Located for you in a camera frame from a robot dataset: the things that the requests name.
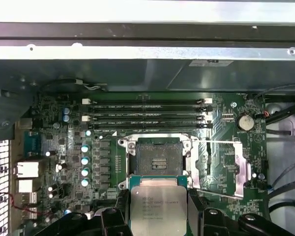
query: screw hole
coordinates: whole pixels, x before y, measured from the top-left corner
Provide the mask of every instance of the screw hole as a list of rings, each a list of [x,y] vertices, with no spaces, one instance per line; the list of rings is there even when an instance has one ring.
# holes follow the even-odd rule
[[[290,48],[290,49],[288,50],[288,53],[289,53],[291,56],[295,55],[295,48]]]

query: blue capacitor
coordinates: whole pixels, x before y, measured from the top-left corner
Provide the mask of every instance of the blue capacitor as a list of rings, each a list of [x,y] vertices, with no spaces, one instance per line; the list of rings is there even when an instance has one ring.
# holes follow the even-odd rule
[[[64,116],[62,117],[62,120],[63,120],[64,122],[69,122],[70,117],[69,117],[68,115],[64,115]]]
[[[72,212],[72,211],[70,211],[69,209],[67,209],[67,210],[64,211],[64,214],[67,215],[67,214],[69,214],[69,213],[71,213],[71,212]]]
[[[67,108],[67,107],[65,107],[65,108],[63,109],[63,114],[65,114],[65,115],[70,114],[70,109]]]

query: capacitor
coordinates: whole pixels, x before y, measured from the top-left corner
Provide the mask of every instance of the capacitor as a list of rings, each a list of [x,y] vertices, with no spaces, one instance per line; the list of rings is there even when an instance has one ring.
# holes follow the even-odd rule
[[[65,114],[65,115],[70,114],[70,109],[69,109],[68,107],[65,107],[65,108],[63,109],[63,114]]]
[[[59,129],[59,128],[60,128],[60,123],[59,123],[59,122],[55,122],[55,123],[53,124],[53,128],[54,128],[54,129]]]
[[[255,121],[250,115],[243,114],[237,118],[236,124],[240,130],[249,131],[254,127]]]
[[[89,145],[83,145],[81,147],[81,152],[88,152],[89,151]]]
[[[58,188],[58,185],[57,184],[53,184],[50,187],[48,187],[48,192],[52,192],[52,191],[56,190],[57,188]]]
[[[62,164],[58,164],[58,170],[63,170],[66,169],[68,167],[68,165],[66,163],[62,163]]]
[[[89,174],[89,168],[87,167],[81,171],[81,175],[84,177],[88,176],[88,174]]]
[[[85,132],[85,135],[86,136],[90,136],[92,134],[92,132],[90,131],[90,130],[87,130],[86,132]]]
[[[54,156],[54,155],[56,155],[56,154],[57,154],[56,151],[47,151],[47,152],[45,153],[45,156]]]
[[[55,196],[57,196],[57,194],[58,194],[58,191],[54,190],[51,193],[49,193],[48,197],[51,199],[51,198],[54,198]]]
[[[85,157],[83,157],[82,159],[81,159],[81,164],[82,165],[87,165],[89,163],[89,158],[87,157],[87,156],[85,156]]]
[[[84,179],[81,181],[81,185],[82,185],[83,187],[88,186],[88,184],[89,184],[89,178],[84,178]]]
[[[259,178],[260,180],[264,180],[266,177],[265,177],[264,174],[260,173],[260,174],[258,175],[258,178]]]
[[[72,209],[68,208],[64,211],[64,215],[70,214],[72,212]]]
[[[64,122],[69,122],[69,120],[70,120],[70,116],[68,116],[68,115],[64,115],[64,116],[62,117],[62,120],[63,120]]]

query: screw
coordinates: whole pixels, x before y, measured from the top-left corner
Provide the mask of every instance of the screw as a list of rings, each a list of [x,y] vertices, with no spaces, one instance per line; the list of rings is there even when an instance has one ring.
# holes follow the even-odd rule
[[[256,218],[252,215],[246,215],[245,216],[247,220],[255,220]]]
[[[10,125],[10,122],[8,120],[5,120],[1,123],[2,127],[9,126],[9,125]]]
[[[214,210],[214,209],[209,210],[209,212],[212,215],[217,215],[218,214],[217,210]]]
[[[295,55],[295,48],[294,48],[294,47],[289,48],[289,49],[287,50],[287,53],[288,53],[289,55],[291,55],[291,56]]]
[[[237,106],[237,103],[235,103],[235,102],[232,102],[232,103],[231,103],[231,107],[232,107],[232,108],[235,108],[236,106]]]
[[[129,143],[129,145],[128,145],[129,149],[134,149],[134,147],[135,147],[134,143]]]

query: black ram slot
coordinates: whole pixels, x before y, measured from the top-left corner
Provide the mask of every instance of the black ram slot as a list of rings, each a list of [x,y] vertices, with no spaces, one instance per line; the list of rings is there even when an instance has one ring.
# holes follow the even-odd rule
[[[211,123],[208,124],[132,124],[132,125],[126,125],[126,124],[112,124],[112,125],[91,125],[93,129],[188,129],[188,128],[194,128],[194,129],[202,129],[202,128],[209,128],[212,129],[213,125]]]
[[[117,116],[124,116],[124,117],[155,117],[155,116],[201,116],[202,113],[198,111],[178,111],[178,110],[173,110],[173,111],[164,111],[164,110],[155,110],[155,111],[137,111],[134,112],[131,110],[131,112],[126,112],[125,110],[121,111],[109,111],[109,110],[104,110],[104,111],[98,111],[97,113],[94,112],[89,112],[88,115],[94,116],[94,117],[102,117],[102,116],[110,116],[110,117],[117,117]]]
[[[101,108],[90,108],[90,111],[96,112],[96,113],[102,113],[102,112],[124,112],[124,111],[131,111],[131,112],[150,112],[150,113],[159,113],[160,111],[177,111],[177,112],[187,112],[187,111],[194,111],[194,112],[200,112],[200,111],[206,111],[207,107],[101,107]]]
[[[167,124],[167,123],[171,123],[173,125],[175,124],[200,124],[200,121],[196,121],[196,120],[114,120],[114,121],[106,121],[106,120],[102,120],[102,121],[91,121],[91,124],[97,124],[97,125],[104,125],[104,124],[111,124],[111,125],[119,125],[119,124],[128,124],[128,125],[135,125],[135,124]]]
[[[133,121],[197,121],[197,120],[203,120],[204,117],[200,116],[188,116],[188,117],[181,117],[181,116],[177,116],[177,117],[164,117],[164,116],[150,116],[150,117],[142,117],[142,116],[131,116],[131,117],[95,117],[92,120],[93,121],[99,121],[99,122],[118,122],[118,121],[127,121],[130,122],[129,120],[133,120]]]
[[[201,105],[204,104],[204,99],[199,100],[107,100],[107,101],[96,101],[94,106],[96,105],[104,105],[104,106],[133,106],[133,105]]]

